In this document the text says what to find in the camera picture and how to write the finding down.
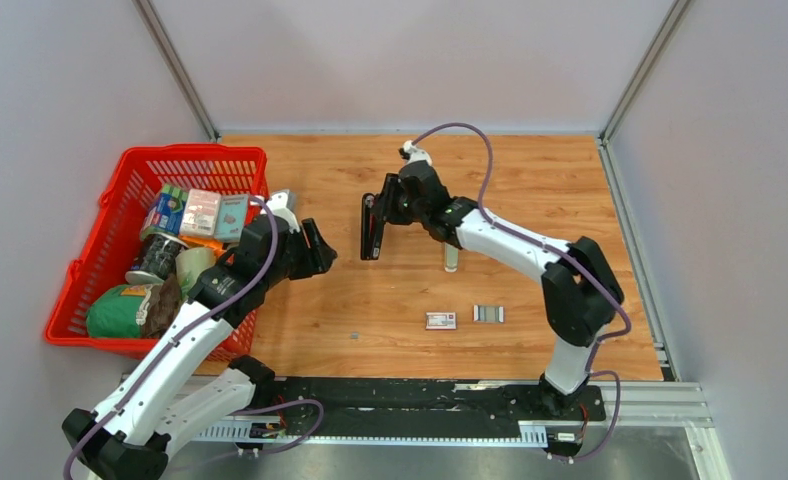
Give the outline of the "black stapler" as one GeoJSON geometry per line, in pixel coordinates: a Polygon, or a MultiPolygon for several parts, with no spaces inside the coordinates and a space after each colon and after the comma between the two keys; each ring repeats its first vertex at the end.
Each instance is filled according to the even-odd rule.
{"type": "Polygon", "coordinates": [[[367,194],[362,196],[361,201],[360,258],[363,261],[372,261],[379,259],[386,223],[371,215],[367,194]]]}

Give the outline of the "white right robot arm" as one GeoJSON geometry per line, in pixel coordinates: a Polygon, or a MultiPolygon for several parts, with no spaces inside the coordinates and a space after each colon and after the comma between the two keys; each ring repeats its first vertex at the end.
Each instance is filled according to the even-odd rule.
{"type": "Polygon", "coordinates": [[[365,261],[379,258],[386,225],[419,224],[442,244],[482,254],[536,281],[556,336],[539,379],[538,404],[557,419],[579,407],[605,329],[623,312],[624,293],[597,242],[540,237],[473,199],[452,196],[426,161],[387,174],[381,191],[364,194],[361,206],[365,261]]]}

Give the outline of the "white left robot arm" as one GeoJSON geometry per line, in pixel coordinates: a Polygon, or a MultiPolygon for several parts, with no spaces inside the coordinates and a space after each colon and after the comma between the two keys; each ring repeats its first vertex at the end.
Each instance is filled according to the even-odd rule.
{"type": "Polygon", "coordinates": [[[337,257],[311,218],[263,210],[204,270],[177,316],[135,371],[92,410],[74,409],[62,430],[71,451],[62,476],[80,462],[102,479],[158,479],[173,457],[219,419],[260,415],[276,399],[274,372],[249,355],[211,383],[176,395],[198,366],[283,280],[326,273],[337,257]]]}

